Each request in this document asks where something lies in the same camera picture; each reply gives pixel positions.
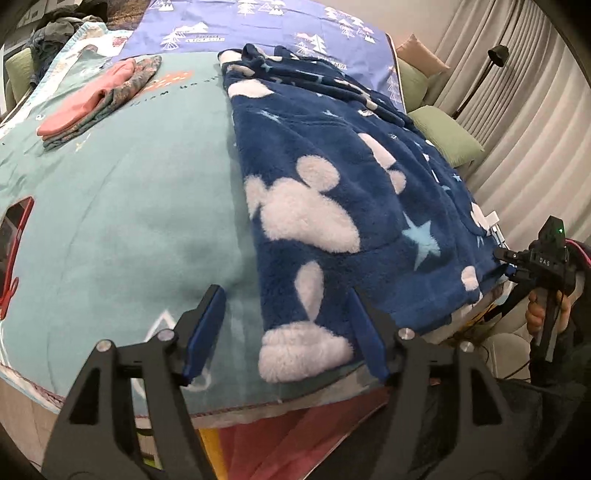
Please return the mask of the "person right hand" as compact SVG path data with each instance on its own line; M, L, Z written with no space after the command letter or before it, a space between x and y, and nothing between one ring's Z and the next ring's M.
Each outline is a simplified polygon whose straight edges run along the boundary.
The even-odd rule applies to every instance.
M557 321L558 333L564 332L568 326L571 312L570 298L564 296L561 292L557 293L557 298L562 301L560 307L560 317ZM535 290L530 292L529 303L525 312L528 332L536 336L543 330L546 308L541 305Z

